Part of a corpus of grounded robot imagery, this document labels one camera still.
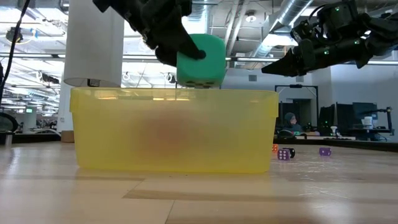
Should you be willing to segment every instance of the cable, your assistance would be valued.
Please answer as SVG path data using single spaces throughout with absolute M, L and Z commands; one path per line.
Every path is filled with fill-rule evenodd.
M 12 38 L 11 49 L 10 49 L 10 54 L 9 54 L 8 64 L 7 64 L 7 69 L 6 69 L 5 74 L 3 74 L 2 66 L 0 66 L 0 69 L 1 69 L 1 71 L 0 71 L 0 105 L 1 105 L 1 100 L 2 100 L 2 94 L 4 91 L 4 86 L 6 84 L 7 78 L 11 71 L 12 58 L 14 56 L 14 50 L 15 50 L 15 46 L 17 43 L 18 31 L 19 31 L 19 28 L 21 27 L 22 18 L 24 17 L 24 15 L 26 13 L 29 3 L 30 3 L 30 0 L 25 0 L 24 7 L 22 8 L 22 11 L 21 11 L 21 17 L 19 18 L 17 25 L 15 26 L 14 37 Z
M 327 4 L 323 4 L 323 5 L 321 5 L 321 6 L 318 6 L 316 9 L 314 9 L 314 10 L 311 12 L 310 17 L 308 17 L 308 21 L 312 18 L 312 16 L 313 16 L 316 12 L 319 11 L 319 9 L 325 7 L 326 5 L 327 5 Z
M 386 137 L 384 137 L 383 135 L 381 135 L 380 133 L 377 133 L 376 135 L 379 136 L 379 137 L 384 138 L 384 140 L 386 140 L 386 142 L 388 142 L 388 139 L 387 139 Z

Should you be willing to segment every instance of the translucent yellow container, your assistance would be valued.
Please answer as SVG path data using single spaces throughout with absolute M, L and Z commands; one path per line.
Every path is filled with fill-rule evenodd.
M 258 173 L 269 168 L 271 91 L 74 88 L 80 167 Z

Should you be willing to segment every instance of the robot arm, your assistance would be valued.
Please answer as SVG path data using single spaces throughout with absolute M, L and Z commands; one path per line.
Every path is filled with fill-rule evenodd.
M 324 5 L 317 18 L 314 24 L 305 20 L 294 27 L 290 34 L 298 46 L 262 72 L 295 77 L 350 61 L 362 68 L 373 56 L 398 46 L 398 14 L 372 18 L 358 14 L 355 0 L 343 0 Z
M 149 48 L 155 50 L 160 62 L 176 66 L 177 52 L 194 59 L 203 59 L 184 29 L 181 17 L 192 12 L 191 0 L 93 0 L 101 12 L 109 7 L 122 16 L 134 31 L 142 35 Z

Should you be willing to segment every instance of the desk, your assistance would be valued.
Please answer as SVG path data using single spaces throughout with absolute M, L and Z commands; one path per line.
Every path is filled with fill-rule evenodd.
M 305 136 L 296 136 L 296 139 L 305 139 Z M 335 136 L 307 136 L 307 139 L 321 140 L 321 139 L 336 139 Z M 355 137 L 338 137 L 337 139 L 355 140 Z
M 265 174 L 185 174 L 83 170 L 73 144 L 14 144 L 0 148 L 1 224 L 397 223 L 397 153 L 280 147 L 295 158 L 274 154 Z
M 363 128 L 351 128 L 348 130 L 349 133 L 390 133 L 391 131 L 388 129 L 363 129 Z

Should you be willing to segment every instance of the ceiling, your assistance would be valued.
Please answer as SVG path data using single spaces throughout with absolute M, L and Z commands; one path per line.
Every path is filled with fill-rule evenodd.
M 9 52 L 11 43 L 6 39 L 6 34 L 19 19 L 21 11 L 17 8 L 15 0 L 0 1 L 0 53 Z M 68 0 L 35 0 L 34 7 L 30 7 L 22 21 L 22 35 L 24 40 L 17 45 L 15 53 L 19 54 L 60 54 L 65 55 L 67 27 L 68 27 Z M 325 3 L 337 1 L 318 1 L 311 4 L 313 9 Z M 226 36 L 228 21 L 232 18 L 231 9 L 234 0 L 208 0 L 194 1 L 193 14 L 191 17 L 183 18 L 183 25 L 189 33 L 208 33 L 222 39 Z M 267 16 L 280 9 L 282 1 L 250 1 L 247 11 L 253 11 L 256 17 L 254 22 L 247 22 L 243 19 L 241 28 L 237 35 L 237 41 L 232 48 L 232 54 L 236 53 L 249 55 L 256 50 L 262 40 L 262 28 Z M 396 0 L 358 1 L 361 11 L 374 11 L 379 8 L 394 7 Z M 288 46 L 272 48 L 270 55 L 283 57 Z M 129 24 L 125 22 L 124 29 L 124 52 L 125 55 L 153 55 L 143 43 L 141 36 L 134 32 Z M 0 57 L 5 66 L 8 58 Z M 7 91 L 2 106 L 5 109 L 13 110 L 12 107 L 25 105 L 27 98 L 42 103 L 41 113 L 56 113 L 60 85 L 46 82 L 46 78 L 52 77 L 61 80 L 63 72 L 62 58 L 15 58 L 12 64 L 10 77 L 7 80 Z M 175 84 L 169 83 L 168 74 L 175 73 L 175 68 L 160 63 L 138 63 L 123 62 L 122 83 L 125 87 L 143 88 L 175 88 Z

